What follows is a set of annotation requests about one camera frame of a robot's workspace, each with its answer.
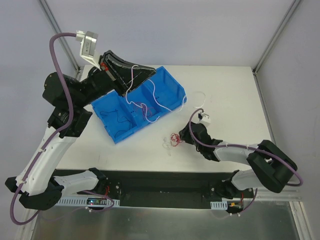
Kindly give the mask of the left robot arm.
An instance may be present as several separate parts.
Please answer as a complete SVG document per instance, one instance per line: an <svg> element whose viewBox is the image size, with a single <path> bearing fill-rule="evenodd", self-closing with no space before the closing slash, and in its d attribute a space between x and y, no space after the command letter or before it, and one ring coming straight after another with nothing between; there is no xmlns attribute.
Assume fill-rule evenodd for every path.
<svg viewBox="0 0 320 240"><path fill-rule="evenodd" d="M85 191L103 194L107 178L95 167L67 176L55 176L54 171L92 116L86 106L111 91L123 97L155 73L155 68L125 61L110 50L99 57L98 65L81 81L51 73L42 96L54 110L42 142L22 173L9 177L5 186L25 208L37 211L50 209L66 195Z"/></svg>

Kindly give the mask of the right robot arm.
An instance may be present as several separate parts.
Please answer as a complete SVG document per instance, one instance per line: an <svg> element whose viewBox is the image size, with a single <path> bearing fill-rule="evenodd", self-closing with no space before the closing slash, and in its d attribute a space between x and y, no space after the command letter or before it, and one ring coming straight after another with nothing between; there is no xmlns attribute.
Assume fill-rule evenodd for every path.
<svg viewBox="0 0 320 240"><path fill-rule="evenodd" d="M229 178L214 187L215 193L227 199L237 197L243 190L264 187L280 193L298 167L270 140L257 145L238 147L211 138L202 123L191 122L179 131L180 139L194 145L205 159L215 162L234 162L250 166L249 170L235 170Z"/></svg>

